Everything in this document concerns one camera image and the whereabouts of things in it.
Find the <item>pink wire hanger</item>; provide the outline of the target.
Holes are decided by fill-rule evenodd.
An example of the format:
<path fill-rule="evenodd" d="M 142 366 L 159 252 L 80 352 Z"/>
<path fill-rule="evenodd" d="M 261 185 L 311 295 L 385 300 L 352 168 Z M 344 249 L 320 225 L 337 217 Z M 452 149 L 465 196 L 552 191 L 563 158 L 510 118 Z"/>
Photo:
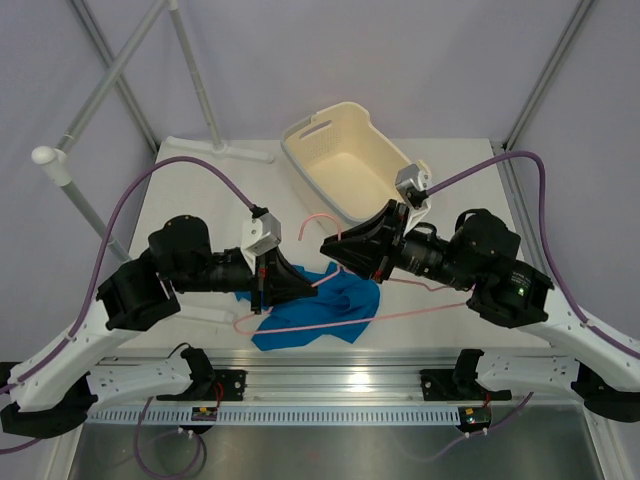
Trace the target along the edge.
<path fill-rule="evenodd" d="M 313 220 L 313 219 L 318 219 L 318 218 L 323 218 L 323 219 L 328 219 L 330 220 L 336 228 L 336 234 L 337 234 L 337 238 L 338 240 L 342 239 L 342 227 L 339 223 L 339 221 L 332 215 L 328 214 L 328 213 L 317 213 L 317 214 L 312 214 L 309 215 L 300 225 L 299 228 L 299 232 L 298 232 L 298 241 L 302 241 L 302 239 L 304 238 L 304 233 L 305 233 L 305 229 L 307 224 Z M 337 270 L 326 276 L 325 278 L 323 278 L 321 281 L 316 282 L 315 284 L 313 284 L 313 286 L 319 286 L 322 283 L 326 283 L 326 281 L 336 277 L 338 275 L 338 273 L 340 271 L 346 271 L 345 268 L 340 267 L 337 268 Z M 393 282 L 395 284 L 403 284 L 403 285 L 412 285 L 412 286 L 418 286 L 418 287 L 422 287 L 424 289 L 426 289 L 428 292 L 430 293 L 435 293 L 438 291 L 443 291 L 443 290 L 451 290 L 452 287 L 431 287 L 428 284 L 421 282 L 421 281 L 415 281 L 415 280 L 406 280 L 406 279 L 400 279 L 400 278 L 390 278 L 389 279 L 390 282 Z M 337 328 L 337 327 L 343 327 L 343 326 L 352 326 L 352 325 L 358 325 L 358 324 L 363 324 L 363 323 L 369 323 L 369 322 L 376 322 L 376 321 L 386 321 L 386 320 L 395 320 L 395 319 L 400 319 L 400 318 L 404 318 L 404 317 L 410 317 L 410 316 L 415 316 L 415 315 L 420 315 L 420 314 L 427 314 L 427 313 L 434 313 L 434 312 L 439 312 L 439 311 L 445 311 L 445 310 L 449 310 L 449 309 L 453 309 L 453 308 L 460 308 L 460 307 L 466 307 L 466 301 L 462 301 L 462 302 L 456 302 L 456 303 L 452 303 L 452 304 L 446 304 L 446 305 L 441 305 L 441 306 L 436 306 L 436 307 L 429 307 L 429 308 L 423 308 L 423 309 L 418 309 L 418 310 L 413 310 L 413 311 L 406 311 L 406 312 L 400 312 L 400 313 L 394 313 L 394 314 L 388 314 L 388 315 L 381 315 L 381 316 L 375 316 L 375 317 L 368 317 L 368 318 L 362 318 L 362 319 L 354 319 L 354 320 L 345 320 L 345 321 L 340 321 L 340 322 L 325 322 L 325 323 L 319 323 L 319 324 L 314 324 L 314 325 L 307 325 L 307 326 L 295 326 L 295 327 L 285 327 L 285 328 L 277 328 L 277 329 L 267 329 L 267 330 L 252 330 L 252 331 L 248 331 L 248 330 L 243 330 L 240 328 L 241 323 L 253 319 L 254 317 L 259 316 L 258 314 L 249 314 L 246 315 L 244 317 L 241 318 L 237 318 L 232 322 L 232 328 L 234 330 L 235 333 L 239 334 L 239 335 L 243 335 L 243 336 L 254 336 L 254 335 L 270 335 L 270 334 L 285 334 L 285 333 L 292 333 L 292 332 L 301 332 L 301 331 L 311 331 L 311 330 L 319 330 L 319 329 L 323 329 L 323 328 Z"/>

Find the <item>blue t shirt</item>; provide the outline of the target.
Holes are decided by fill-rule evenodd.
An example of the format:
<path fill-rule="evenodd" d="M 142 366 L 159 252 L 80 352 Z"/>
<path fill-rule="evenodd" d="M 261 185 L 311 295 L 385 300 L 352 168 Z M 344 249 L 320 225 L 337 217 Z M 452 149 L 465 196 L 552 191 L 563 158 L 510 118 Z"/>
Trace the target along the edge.
<path fill-rule="evenodd" d="M 329 263 L 323 273 L 311 272 L 299 265 L 295 268 L 311 282 L 317 282 L 334 273 L 337 265 L 333 262 Z M 274 307 L 258 329 L 307 326 L 374 317 L 379 304 L 380 288 L 375 282 L 341 271 L 336 277 L 318 287 L 316 297 L 299 299 Z M 368 323 L 363 323 L 285 334 L 255 335 L 252 337 L 252 342 L 261 351 L 303 347 L 323 335 L 331 335 L 344 342 L 354 343 L 367 326 Z"/>

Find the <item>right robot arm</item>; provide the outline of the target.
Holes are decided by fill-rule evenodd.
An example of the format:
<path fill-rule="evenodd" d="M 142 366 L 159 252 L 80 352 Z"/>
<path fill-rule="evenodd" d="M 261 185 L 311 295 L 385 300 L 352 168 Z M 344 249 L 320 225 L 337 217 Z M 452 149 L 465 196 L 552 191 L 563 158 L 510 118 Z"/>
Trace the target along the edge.
<path fill-rule="evenodd" d="M 596 318 L 579 317 L 552 280 L 518 259 L 519 236 L 486 209 L 458 216 L 451 239 L 434 225 L 408 225 L 406 205 L 391 200 L 373 218 L 327 237 L 320 251 L 352 273 L 383 283 L 402 270 L 457 291 L 494 326 L 518 330 L 560 349 L 559 355 L 460 352 L 452 373 L 464 397 L 526 390 L 578 400 L 623 423 L 639 420 L 639 358 L 633 340 Z"/>

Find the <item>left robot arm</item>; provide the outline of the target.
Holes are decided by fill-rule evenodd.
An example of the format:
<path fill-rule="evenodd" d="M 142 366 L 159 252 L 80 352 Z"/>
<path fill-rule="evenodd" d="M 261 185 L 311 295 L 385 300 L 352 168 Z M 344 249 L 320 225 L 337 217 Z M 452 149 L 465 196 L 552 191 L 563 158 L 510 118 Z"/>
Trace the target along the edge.
<path fill-rule="evenodd" d="M 217 375 L 206 353 L 187 347 L 156 364 L 109 369 L 99 361 L 123 343 L 178 314 L 183 293 L 247 293 L 251 309 L 314 297 L 317 289 L 278 248 L 249 266 L 238 248 L 214 252 L 205 222 L 170 219 L 148 238 L 141 256 L 121 265 L 97 289 L 80 326 L 71 326 L 43 352 L 1 365 L 4 432 L 49 439 L 120 403 L 156 397 L 203 400 Z"/>

